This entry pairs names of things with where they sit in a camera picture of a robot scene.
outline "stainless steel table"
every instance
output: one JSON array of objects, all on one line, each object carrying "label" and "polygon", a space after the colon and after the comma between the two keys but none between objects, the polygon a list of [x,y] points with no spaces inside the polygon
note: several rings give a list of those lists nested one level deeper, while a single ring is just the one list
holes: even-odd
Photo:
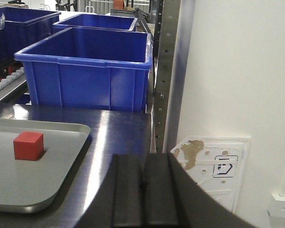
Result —
[{"label": "stainless steel table", "polygon": [[92,202],[114,153],[150,152],[150,114],[0,103],[0,118],[85,124],[91,133],[54,202],[34,214],[0,212],[0,228],[71,228]]}]

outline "gray tray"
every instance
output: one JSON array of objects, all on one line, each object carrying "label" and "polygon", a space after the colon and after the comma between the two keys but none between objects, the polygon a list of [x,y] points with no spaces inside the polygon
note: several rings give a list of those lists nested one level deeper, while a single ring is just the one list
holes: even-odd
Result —
[{"label": "gray tray", "polygon": [[[22,131],[44,134],[38,161],[15,160],[13,140]],[[0,211],[34,213],[49,206],[91,129],[74,123],[0,119]]]}]

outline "metal rack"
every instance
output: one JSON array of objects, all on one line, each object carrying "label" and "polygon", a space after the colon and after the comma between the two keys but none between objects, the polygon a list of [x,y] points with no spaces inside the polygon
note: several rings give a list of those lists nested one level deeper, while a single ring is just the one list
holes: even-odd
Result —
[{"label": "metal rack", "polygon": [[[0,64],[0,71],[8,68],[9,66],[16,63],[14,59],[8,59]],[[0,90],[0,102],[12,103],[18,100],[26,91],[28,91],[28,86],[26,84],[25,75],[22,74],[5,87]]]},{"label": "metal rack", "polygon": [[154,93],[156,151],[163,152],[173,58],[181,0],[158,0],[153,56],[157,75]]},{"label": "metal rack", "polygon": [[[126,5],[131,8],[139,7],[148,12],[150,4],[149,0],[126,0]],[[84,12],[86,8],[93,9],[97,14],[107,14],[113,9],[113,0],[79,0],[78,11]]]}]

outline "red block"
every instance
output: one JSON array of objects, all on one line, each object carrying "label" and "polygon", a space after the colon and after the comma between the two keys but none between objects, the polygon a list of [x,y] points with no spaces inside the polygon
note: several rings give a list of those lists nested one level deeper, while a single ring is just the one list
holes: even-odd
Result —
[{"label": "red block", "polygon": [[17,160],[36,161],[43,151],[43,133],[22,132],[14,139],[14,153]]}]

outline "blue plastic crate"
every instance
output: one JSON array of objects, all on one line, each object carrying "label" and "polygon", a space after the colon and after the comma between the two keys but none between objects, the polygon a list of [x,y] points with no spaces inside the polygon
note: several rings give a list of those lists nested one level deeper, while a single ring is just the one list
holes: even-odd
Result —
[{"label": "blue plastic crate", "polygon": [[17,53],[33,105],[141,112],[152,67],[147,33],[68,28]]},{"label": "blue plastic crate", "polygon": [[19,97],[14,103],[15,104],[27,104],[30,102],[30,97],[29,97],[29,94],[23,94],[21,97]]},{"label": "blue plastic crate", "polygon": [[136,30],[137,18],[114,17],[96,14],[79,14],[71,18],[53,24],[54,32],[59,32],[69,27],[114,29],[114,30]]},{"label": "blue plastic crate", "polygon": [[53,23],[60,12],[1,7],[5,27],[0,30],[0,62],[13,58],[14,53],[53,34]]}]

